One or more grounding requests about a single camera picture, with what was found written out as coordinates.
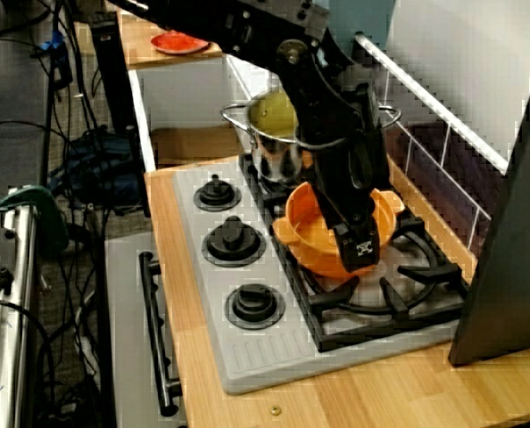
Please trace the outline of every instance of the black cast iron grate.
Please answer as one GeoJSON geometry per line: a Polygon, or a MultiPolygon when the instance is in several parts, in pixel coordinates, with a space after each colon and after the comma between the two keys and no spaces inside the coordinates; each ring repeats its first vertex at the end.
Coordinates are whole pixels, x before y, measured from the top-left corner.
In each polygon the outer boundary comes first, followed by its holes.
{"type": "Polygon", "coordinates": [[[420,330],[431,325],[444,324],[461,317],[463,301],[468,294],[468,285],[461,278],[461,269],[452,264],[435,244],[424,228],[421,218],[416,218],[409,210],[399,216],[398,227],[392,239],[404,236],[413,241],[425,254],[429,267],[398,267],[398,272],[424,285],[423,289],[409,300],[405,300],[385,278],[380,279],[380,287],[385,297],[381,307],[362,307],[349,302],[359,279],[354,277],[338,286],[332,292],[325,292],[317,283],[315,276],[300,267],[293,254],[280,244],[272,230],[276,218],[275,207],[283,206],[289,191],[267,193],[260,188],[257,169],[253,166],[251,155],[241,155],[239,165],[249,185],[253,199],[266,222],[273,246],[284,267],[294,296],[311,331],[319,352],[335,350],[375,339],[381,339],[398,333],[420,330]],[[429,310],[424,314],[411,314],[410,309],[425,301],[438,284],[446,284],[461,297],[461,302],[429,310]],[[310,295],[307,285],[314,291],[310,295]],[[370,325],[353,328],[339,333],[326,334],[322,326],[323,312],[330,309],[344,309],[363,315],[389,315],[386,321],[376,321],[370,325]]]}

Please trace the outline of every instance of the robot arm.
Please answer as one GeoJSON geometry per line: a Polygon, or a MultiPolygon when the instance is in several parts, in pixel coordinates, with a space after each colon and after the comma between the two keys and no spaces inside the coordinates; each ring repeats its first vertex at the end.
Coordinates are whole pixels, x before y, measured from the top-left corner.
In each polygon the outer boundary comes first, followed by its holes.
{"type": "Polygon", "coordinates": [[[336,46],[326,9],[311,0],[111,1],[276,73],[295,108],[295,137],[314,159],[306,178],[344,268],[378,262],[370,193],[389,187],[389,170],[376,94],[369,73],[336,46]]]}

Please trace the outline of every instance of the gas stove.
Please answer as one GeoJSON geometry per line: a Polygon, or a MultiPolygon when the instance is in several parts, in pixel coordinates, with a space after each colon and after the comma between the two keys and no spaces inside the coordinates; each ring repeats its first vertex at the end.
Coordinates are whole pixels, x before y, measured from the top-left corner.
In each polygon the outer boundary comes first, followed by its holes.
{"type": "Polygon", "coordinates": [[[231,395],[452,338],[468,287],[408,210],[380,262],[340,284],[272,233],[290,190],[250,155],[177,171],[173,185],[221,385],[231,395]]]}

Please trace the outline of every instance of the gray stovetop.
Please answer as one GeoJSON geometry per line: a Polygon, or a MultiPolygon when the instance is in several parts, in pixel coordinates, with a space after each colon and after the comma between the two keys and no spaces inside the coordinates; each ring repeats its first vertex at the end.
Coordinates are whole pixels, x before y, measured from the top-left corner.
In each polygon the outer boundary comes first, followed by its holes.
{"type": "MultiPolygon", "coordinates": [[[[456,321],[340,350],[318,352],[237,162],[179,171],[173,183],[211,345],[226,393],[236,395],[256,391],[424,348],[448,341],[453,336],[456,321]],[[233,209],[207,212],[194,205],[195,191],[210,181],[213,174],[218,174],[220,179],[235,185],[242,192],[242,200],[233,209]],[[217,267],[202,255],[203,239],[234,214],[260,231],[265,236],[267,247],[263,256],[249,266],[217,267]],[[266,284],[283,296],[286,311],[278,323],[264,330],[248,331],[232,325],[226,318],[224,306],[227,297],[239,285],[249,283],[266,284]]],[[[339,323],[349,322],[346,317],[336,318],[333,327],[338,329],[339,323]]]]}

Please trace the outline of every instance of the orange plastic bowl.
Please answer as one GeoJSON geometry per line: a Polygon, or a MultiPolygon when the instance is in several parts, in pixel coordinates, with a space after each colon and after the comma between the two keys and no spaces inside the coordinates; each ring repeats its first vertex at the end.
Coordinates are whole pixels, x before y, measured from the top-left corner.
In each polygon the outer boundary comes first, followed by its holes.
{"type": "MultiPolygon", "coordinates": [[[[396,193],[390,191],[375,189],[370,196],[376,205],[373,217],[380,237],[380,251],[384,252],[396,228],[396,216],[404,211],[404,204],[396,193]]],[[[335,236],[327,228],[309,183],[294,189],[286,202],[285,213],[285,217],[273,223],[275,235],[289,247],[297,261],[312,272],[344,280],[365,274],[374,267],[363,267],[354,272],[344,269],[335,236]]]]}

